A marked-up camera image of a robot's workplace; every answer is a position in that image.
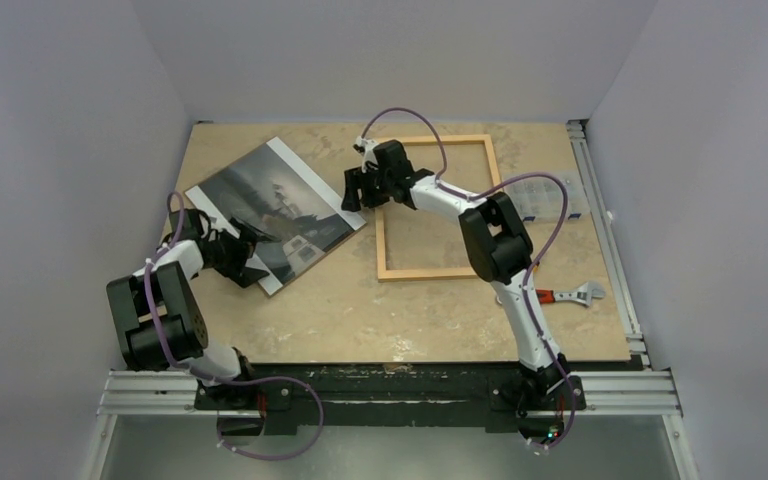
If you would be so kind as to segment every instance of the wooden picture frame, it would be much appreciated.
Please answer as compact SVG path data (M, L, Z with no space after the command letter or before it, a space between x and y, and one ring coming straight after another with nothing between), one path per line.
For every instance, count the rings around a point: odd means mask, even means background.
M484 145L487 156L487 167L490 172L490 180L493 185L501 183L499 166L496 164L496 152L493 150L493 141L488 134L473 135L441 135L443 145ZM405 146L436 145L437 139L433 136L425 137L399 137L398 140ZM412 280L455 280L461 278L478 278L472 267L453 268L411 268L390 270L387 268L387 236L384 226L384 210L375 210L375 246L377 248L376 263L378 266L379 282L399 282Z

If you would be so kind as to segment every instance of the wrench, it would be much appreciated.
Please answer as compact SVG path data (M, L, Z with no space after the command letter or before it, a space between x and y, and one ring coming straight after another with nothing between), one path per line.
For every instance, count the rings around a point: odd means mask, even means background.
M555 302L575 302L585 307L593 303L594 298L605 298L605 289L598 282L590 280L584 282L580 287L569 292L556 292L554 290L537 289L537 299L541 304ZM496 297L496 303L501 305L499 297Z

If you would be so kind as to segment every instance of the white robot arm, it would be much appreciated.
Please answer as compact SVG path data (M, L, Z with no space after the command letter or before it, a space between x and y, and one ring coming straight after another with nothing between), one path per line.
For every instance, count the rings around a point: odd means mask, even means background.
M533 279L523 281L531 264L533 247L510 199L504 193L486 198L447 184L428 170L414 170L401 143L379 144L358 137L355 149L363 157L360 167L345 172L343 209L375 208L390 199L415 210L424 210L459 224L470 264L496 291L511 325L519 362L547 393L563 379L552 356L566 366L560 348L546 325ZM493 234L490 225L501 227ZM533 318L523 295L528 295Z

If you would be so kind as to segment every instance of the photograph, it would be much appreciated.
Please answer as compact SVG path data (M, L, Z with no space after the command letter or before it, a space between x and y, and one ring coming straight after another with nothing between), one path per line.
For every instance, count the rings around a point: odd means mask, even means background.
M272 295L364 225L340 209L340 196L278 138L257 147L186 192L217 228L236 232L236 219L277 241L258 243L246 264L269 275Z

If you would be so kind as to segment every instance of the white wall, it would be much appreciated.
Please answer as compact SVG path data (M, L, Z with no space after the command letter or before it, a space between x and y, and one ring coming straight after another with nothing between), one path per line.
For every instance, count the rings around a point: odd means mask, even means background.
M604 96L655 0L134 0L207 120L565 122Z
M704 478L768 477L768 2L658 2L588 125Z
M75 478L188 132L127 0L0 1L0 479Z

